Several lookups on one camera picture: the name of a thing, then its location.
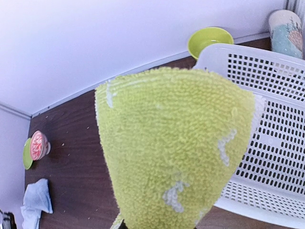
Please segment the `green white patterned towel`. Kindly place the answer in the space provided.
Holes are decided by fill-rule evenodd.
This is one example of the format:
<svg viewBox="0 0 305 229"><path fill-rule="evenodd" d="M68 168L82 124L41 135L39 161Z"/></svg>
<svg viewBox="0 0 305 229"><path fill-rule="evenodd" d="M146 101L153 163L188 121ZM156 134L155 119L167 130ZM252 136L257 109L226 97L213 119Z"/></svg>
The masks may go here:
<svg viewBox="0 0 305 229"><path fill-rule="evenodd" d="M194 229L218 200L266 99L207 70L163 67L95 89L114 229Z"/></svg>

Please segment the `white perforated plastic basket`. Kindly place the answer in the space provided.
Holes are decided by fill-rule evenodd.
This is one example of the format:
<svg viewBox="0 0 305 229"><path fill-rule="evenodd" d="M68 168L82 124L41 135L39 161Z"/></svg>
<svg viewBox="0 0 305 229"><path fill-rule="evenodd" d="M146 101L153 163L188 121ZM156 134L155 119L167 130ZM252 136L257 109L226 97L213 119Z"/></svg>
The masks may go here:
<svg viewBox="0 0 305 229"><path fill-rule="evenodd" d="M195 65L266 99L260 125L215 206L256 220L305 226L305 62L240 45L213 44Z"/></svg>

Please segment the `light blue towel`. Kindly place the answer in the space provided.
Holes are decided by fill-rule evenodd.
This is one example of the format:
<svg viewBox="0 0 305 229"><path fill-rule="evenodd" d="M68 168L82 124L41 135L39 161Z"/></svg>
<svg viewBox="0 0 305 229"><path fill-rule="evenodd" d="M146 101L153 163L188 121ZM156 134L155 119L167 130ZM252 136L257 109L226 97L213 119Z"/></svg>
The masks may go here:
<svg viewBox="0 0 305 229"><path fill-rule="evenodd" d="M23 229L38 229L41 213L53 213L48 182L48 179L41 178L37 182L27 185L23 205L20 208L23 216Z"/></svg>

